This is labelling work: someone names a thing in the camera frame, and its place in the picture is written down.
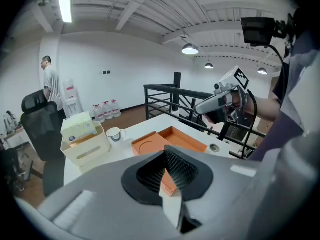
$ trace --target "white ceiling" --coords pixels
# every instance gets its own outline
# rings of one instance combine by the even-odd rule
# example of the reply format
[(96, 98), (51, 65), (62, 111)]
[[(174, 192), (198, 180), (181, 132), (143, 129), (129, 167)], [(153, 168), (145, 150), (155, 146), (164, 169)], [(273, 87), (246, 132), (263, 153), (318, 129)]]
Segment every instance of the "white ceiling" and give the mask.
[[(200, 58), (262, 62), (275, 70), (281, 65), (273, 51), (245, 44), (240, 18), (270, 17), (286, 21), (287, 14), (294, 10), (290, 0), (72, 0), (73, 24), (110, 21), (116, 22), (117, 31), (124, 26), (135, 26), (160, 36), (159, 43), (173, 49), (180, 49), (186, 42), (194, 43), (199, 47)], [(17, 16), (9, 35), (18, 37), (36, 29), (54, 31), (55, 24), (61, 21), (58, 0), (30, 0)], [(180, 37), (183, 34), (187, 34), (185, 40)], [(273, 39), (271, 44), (283, 50), (283, 40)]]

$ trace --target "white table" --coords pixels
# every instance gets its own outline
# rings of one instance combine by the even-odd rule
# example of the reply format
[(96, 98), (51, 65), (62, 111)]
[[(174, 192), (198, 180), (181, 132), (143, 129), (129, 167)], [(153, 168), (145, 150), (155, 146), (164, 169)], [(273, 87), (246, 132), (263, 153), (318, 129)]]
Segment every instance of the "white table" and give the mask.
[[(214, 136), (209, 136), (203, 132), (200, 132), (196, 129), (193, 129), (181, 122), (172, 116), (162, 114), (157, 117), (154, 117), (145, 122), (139, 123), (132, 127), (129, 127), (126, 130), (126, 135), (123, 138), (123, 141), (113, 145), (109, 152), (101, 155), (98, 159), (86, 164), (81, 169), (75, 166), (68, 158), (65, 160), (64, 168), (64, 185), (72, 182), (83, 173), (104, 164), (113, 163), (116, 161), (128, 159), (134, 157), (134, 152), (131, 147), (131, 142), (147, 135), (153, 131), (160, 132), (169, 127), (175, 127), (178, 130), (184, 132), (185, 134), (191, 136), (192, 138), (202, 142), (207, 145), (206, 150), (207, 154), (232, 158), (233, 156), (229, 155), (229, 145), (223, 141), (218, 140)], [(219, 147), (219, 152), (213, 152), (210, 149), (210, 145), (215, 144)], [(177, 191), (172, 197), (169, 197), (162, 189), (160, 189), (159, 195), (163, 199), (163, 212), (166, 214), (171, 223), (177, 227), (180, 217), (180, 208), (182, 203), (182, 198)]]

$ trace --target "black office chair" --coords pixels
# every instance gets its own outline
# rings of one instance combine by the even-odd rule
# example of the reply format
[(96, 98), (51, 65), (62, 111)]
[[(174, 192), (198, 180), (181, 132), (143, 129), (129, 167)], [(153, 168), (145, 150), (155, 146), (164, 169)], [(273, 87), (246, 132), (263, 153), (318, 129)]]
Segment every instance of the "black office chair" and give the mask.
[(35, 151), (45, 163), (43, 193), (47, 197), (64, 185), (65, 155), (61, 152), (61, 125), (57, 104), (48, 102), (43, 90), (22, 101), (21, 123)]

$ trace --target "water bottle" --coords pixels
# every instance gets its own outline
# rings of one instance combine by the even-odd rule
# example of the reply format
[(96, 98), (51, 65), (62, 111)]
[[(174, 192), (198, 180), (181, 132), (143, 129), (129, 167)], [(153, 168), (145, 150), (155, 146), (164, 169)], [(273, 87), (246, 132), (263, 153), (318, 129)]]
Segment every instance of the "water bottle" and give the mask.
[(111, 103), (111, 108), (112, 108), (112, 115), (114, 118), (117, 118), (117, 117), (120, 117), (121, 116), (121, 111), (120, 111), (120, 107), (118, 105), (118, 103), (116, 103), (116, 100), (113, 99), (111, 100), (112, 103)]
[(106, 119), (106, 120), (112, 119), (113, 118), (112, 109), (108, 105), (108, 101), (102, 102), (102, 104), (103, 104), (102, 110), (104, 113), (104, 119)]
[(101, 124), (105, 121), (105, 116), (102, 108), (100, 107), (100, 104), (98, 105), (93, 105), (93, 113), (95, 120), (99, 121)]

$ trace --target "white shirt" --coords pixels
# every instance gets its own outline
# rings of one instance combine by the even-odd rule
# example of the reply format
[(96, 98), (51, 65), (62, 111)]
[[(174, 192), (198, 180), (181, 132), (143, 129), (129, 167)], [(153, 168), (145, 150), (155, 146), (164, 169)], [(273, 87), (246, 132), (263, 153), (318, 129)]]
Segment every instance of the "white shirt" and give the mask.
[(44, 70), (44, 93), (46, 93), (46, 88), (50, 90), (48, 102), (55, 102), (58, 111), (62, 110), (64, 107), (60, 93), (59, 74), (52, 65), (47, 66)]

